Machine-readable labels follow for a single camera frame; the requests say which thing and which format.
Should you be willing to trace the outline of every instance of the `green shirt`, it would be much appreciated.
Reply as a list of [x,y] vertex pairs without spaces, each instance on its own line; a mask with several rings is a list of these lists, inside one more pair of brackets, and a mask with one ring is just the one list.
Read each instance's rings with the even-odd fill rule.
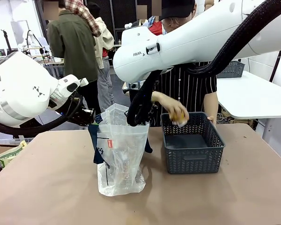
[[97,80],[95,40],[84,19],[69,10],[61,11],[59,19],[48,24],[48,39],[53,56],[65,59],[65,75]]

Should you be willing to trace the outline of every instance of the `dark basket on white table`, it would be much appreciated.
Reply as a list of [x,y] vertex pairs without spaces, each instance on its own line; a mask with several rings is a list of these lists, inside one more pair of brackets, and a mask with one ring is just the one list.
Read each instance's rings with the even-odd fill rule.
[[207,115],[190,112],[183,127],[161,115],[167,169],[170,174],[217,173],[225,144]]
[[244,71],[244,63],[239,61],[231,61],[229,65],[216,77],[217,78],[236,78],[242,77]]

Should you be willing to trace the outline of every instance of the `basket handle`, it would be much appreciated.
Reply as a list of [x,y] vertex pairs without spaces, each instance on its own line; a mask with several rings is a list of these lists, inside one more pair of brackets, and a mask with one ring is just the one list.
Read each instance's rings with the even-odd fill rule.
[[189,155],[189,156],[184,156],[184,160],[203,160],[207,159],[207,155]]

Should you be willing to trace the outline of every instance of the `black striped shirt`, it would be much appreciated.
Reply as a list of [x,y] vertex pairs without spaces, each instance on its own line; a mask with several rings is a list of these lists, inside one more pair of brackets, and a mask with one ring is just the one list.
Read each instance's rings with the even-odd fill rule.
[[[204,111],[203,102],[206,94],[216,92],[216,76],[209,78],[194,78],[179,65],[158,77],[156,91],[180,101],[189,112]],[[158,103],[158,110],[151,120],[152,127],[160,126],[160,115],[167,111]]]

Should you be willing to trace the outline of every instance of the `plastic bag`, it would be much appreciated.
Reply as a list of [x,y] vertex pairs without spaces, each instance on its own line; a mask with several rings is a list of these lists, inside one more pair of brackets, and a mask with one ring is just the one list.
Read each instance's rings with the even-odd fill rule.
[[146,185],[139,166],[149,124],[129,126],[124,115],[127,110],[114,104],[101,114],[96,147],[104,163],[97,170],[99,192],[105,196],[139,193]]

